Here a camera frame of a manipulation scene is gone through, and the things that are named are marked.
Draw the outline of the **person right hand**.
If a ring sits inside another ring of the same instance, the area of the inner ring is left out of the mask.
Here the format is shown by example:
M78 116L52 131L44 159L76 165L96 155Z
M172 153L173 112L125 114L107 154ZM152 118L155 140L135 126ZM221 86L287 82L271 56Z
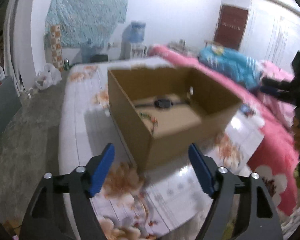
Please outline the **person right hand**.
M296 117L293 118L292 132L294 138L294 148L300 153L300 126L299 120Z

